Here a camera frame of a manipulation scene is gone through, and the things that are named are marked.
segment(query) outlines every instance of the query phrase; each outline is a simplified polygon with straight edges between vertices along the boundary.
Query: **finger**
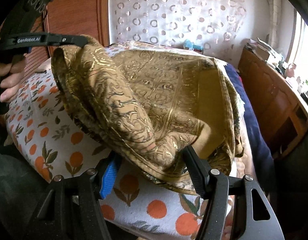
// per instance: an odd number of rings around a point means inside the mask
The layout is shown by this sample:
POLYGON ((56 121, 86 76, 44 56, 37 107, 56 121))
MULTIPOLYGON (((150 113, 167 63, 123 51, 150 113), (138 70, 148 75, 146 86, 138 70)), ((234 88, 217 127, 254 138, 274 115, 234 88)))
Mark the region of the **finger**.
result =
POLYGON ((17 98, 17 93, 16 93, 14 96, 12 96, 10 99, 6 100, 6 102, 7 102, 7 103, 10 103, 10 102, 12 102, 13 100, 15 100, 16 98, 17 98))
POLYGON ((27 59, 26 57, 23 57, 21 61, 12 65, 10 73, 14 74, 14 73, 22 72, 26 66, 26 63, 27 63, 27 59))
POLYGON ((12 64, 3 64, 0 63, 0 77, 4 77, 11 70, 12 64))
POLYGON ((15 96, 17 96, 17 92, 20 88, 20 84, 17 84, 16 86, 12 88, 6 89, 0 96, 1 102, 10 102, 9 100, 15 96))
POLYGON ((21 82, 24 77, 24 71, 16 74, 11 74, 7 78, 3 79, 1 82, 1 88, 12 88, 21 82))

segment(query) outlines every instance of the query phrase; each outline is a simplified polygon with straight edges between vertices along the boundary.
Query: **wooden desk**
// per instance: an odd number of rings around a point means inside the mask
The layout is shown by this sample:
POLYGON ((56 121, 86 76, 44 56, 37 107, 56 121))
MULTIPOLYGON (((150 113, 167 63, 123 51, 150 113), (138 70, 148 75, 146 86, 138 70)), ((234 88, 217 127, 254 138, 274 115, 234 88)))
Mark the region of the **wooden desk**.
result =
POLYGON ((238 69, 273 157, 286 156, 308 130, 308 105, 284 77, 246 48, 238 69))

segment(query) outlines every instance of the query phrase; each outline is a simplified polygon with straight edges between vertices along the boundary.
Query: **white curtain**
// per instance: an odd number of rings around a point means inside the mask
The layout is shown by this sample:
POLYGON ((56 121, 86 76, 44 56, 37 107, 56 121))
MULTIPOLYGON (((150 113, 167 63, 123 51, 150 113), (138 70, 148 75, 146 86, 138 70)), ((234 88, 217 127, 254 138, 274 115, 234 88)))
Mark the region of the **white curtain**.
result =
POLYGON ((278 48, 278 30, 281 22, 281 0, 267 0, 270 5, 270 35, 268 44, 278 48))
POLYGON ((111 0, 110 13, 115 41, 182 47, 189 39, 228 60, 246 9, 244 0, 111 0))

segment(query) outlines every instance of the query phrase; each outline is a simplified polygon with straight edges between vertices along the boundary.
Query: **brown fabric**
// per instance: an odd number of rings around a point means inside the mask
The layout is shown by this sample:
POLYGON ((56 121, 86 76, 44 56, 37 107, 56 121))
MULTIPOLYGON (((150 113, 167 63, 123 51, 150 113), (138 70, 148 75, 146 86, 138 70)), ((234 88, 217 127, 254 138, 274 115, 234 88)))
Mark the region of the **brown fabric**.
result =
POLYGON ((237 98, 213 58, 148 50, 110 58, 88 39, 83 49, 62 46, 52 58, 65 109, 85 133, 174 191, 195 193, 178 153, 189 144, 230 173, 242 152, 237 98))

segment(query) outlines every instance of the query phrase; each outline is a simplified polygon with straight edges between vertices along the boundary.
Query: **metal screw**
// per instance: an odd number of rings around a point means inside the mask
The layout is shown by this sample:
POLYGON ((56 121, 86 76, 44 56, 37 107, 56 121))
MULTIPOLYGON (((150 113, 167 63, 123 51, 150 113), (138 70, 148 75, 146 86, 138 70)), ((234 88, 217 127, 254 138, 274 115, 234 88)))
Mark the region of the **metal screw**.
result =
POLYGON ((88 169, 88 170, 86 171, 86 173, 87 173, 88 175, 93 175, 93 174, 95 174, 95 172, 96 172, 96 170, 93 169, 93 168, 88 169))
POLYGON ((248 181, 252 181, 254 178, 253 178, 252 175, 246 174, 245 179, 248 180, 248 181))
POLYGON ((217 169, 211 169, 211 173, 212 173, 213 175, 219 175, 219 174, 220 174, 220 171, 217 170, 217 169))
POLYGON ((62 179, 62 176, 61 175, 56 175, 54 177, 54 181, 60 181, 62 179))

